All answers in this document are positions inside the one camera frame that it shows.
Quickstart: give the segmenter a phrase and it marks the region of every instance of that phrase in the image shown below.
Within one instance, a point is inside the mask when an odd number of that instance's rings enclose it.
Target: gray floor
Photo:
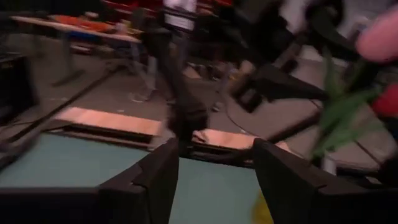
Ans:
[[[61,44],[57,40],[43,39],[45,57],[42,59],[31,58],[32,75],[37,92],[40,96],[41,107],[38,111],[30,112],[24,116],[24,121],[36,119],[61,105],[73,95],[84,89],[94,80],[103,75],[105,61],[96,57],[75,55],[76,68],[84,68],[86,73],[79,79],[65,86],[53,87],[51,83],[65,74],[61,56]],[[33,55],[30,37],[15,35],[10,39],[10,46]],[[302,60],[300,68],[294,76],[322,87],[322,64],[318,62]],[[165,103],[165,91],[162,88],[149,102],[135,103],[129,98],[129,93],[136,91],[142,85],[142,80],[128,72],[119,72],[107,82],[94,89],[84,97],[74,102],[73,106],[101,110],[112,113],[120,113],[141,118],[165,119],[167,105]],[[190,89],[199,96],[207,105],[211,105],[215,97],[215,83],[190,82]],[[228,109],[231,117],[242,127],[256,133],[258,136],[267,137],[284,129],[306,116],[309,116],[317,108],[308,100],[283,100],[273,104],[264,103],[254,114],[247,114],[231,99],[228,99]],[[359,117],[371,116],[368,109],[364,109]],[[210,128],[223,131],[240,133],[225,113],[213,113],[210,116]],[[317,129],[310,129],[288,140],[289,147],[299,154],[306,155],[311,148],[317,134]],[[377,158],[383,160],[395,150],[396,145],[392,138],[385,132],[378,132],[361,139],[366,147],[370,148]],[[332,155],[335,159],[343,161],[349,166],[363,168],[376,168],[375,163],[368,155],[362,152],[356,145],[351,144]]]

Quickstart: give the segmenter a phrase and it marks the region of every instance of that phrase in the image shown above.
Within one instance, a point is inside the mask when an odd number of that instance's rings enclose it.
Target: black equipment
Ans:
[[[1,158],[0,164],[14,156]],[[178,142],[171,139],[94,188],[0,189],[1,220],[167,224],[177,179]]]
[[[254,167],[274,223],[396,223],[398,190],[331,175],[262,139]]]
[[[28,58],[14,53],[0,57],[0,125],[4,125],[35,106],[38,99],[30,80]]]

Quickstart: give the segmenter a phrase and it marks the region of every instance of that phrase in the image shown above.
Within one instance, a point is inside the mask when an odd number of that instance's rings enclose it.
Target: orange object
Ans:
[[[57,22],[60,22],[62,24],[77,26],[77,27],[81,27],[84,29],[97,31],[97,32],[105,32],[105,31],[109,30],[110,28],[112,28],[111,25],[109,25],[105,22],[88,21],[88,20],[81,19],[78,17],[73,17],[73,16],[59,15],[59,16],[54,16],[53,19],[55,19]]]

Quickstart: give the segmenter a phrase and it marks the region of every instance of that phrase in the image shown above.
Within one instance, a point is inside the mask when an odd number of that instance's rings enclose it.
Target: desk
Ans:
[[[34,24],[34,25],[38,25],[38,26],[51,27],[51,28],[54,28],[54,29],[60,31],[62,45],[63,45],[63,57],[64,57],[65,63],[66,63],[66,75],[63,78],[61,78],[59,81],[56,81],[55,83],[53,83],[52,84],[53,86],[61,86],[66,83],[69,83],[70,81],[75,80],[76,78],[78,78],[80,75],[82,75],[84,73],[83,70],[74,70],[72,53],[70,51],[70,41],[68,38],[69,32],[81,32],[81,33],[85,33],[85,34],[96,35],[98,37],[102,37],[102,38],[106,38],[106,39],[114,39],[114,40],[130,42],[133,51],[135,51],[136,50],[135,48],[137,47],[135,44],[140,42],[140,40],[138,40],[137,38],[131,37],[128,35],[105,34],[105,33],[101,33],[101,32],[95,32],[92,30],[82,29],[81,27],[77,27],[77,26],[61,24],[59,22],[46,21],[46,20],[38,19],[38,18],[21,17],[21,16],[12,16],[11,18],[18,22],[24,22],[24,23]],[[139,73],[141,74],[140,68],[137,67],[137,65],[134,65],[134,66],[135,66],[135,69],[137,71],[139,71]]]
[[[93,187],[147,152],[42,134],[22,158],[0,173],[1,187]],[[170,223],[251,223],[260,188],[254,170],[180,158]]]

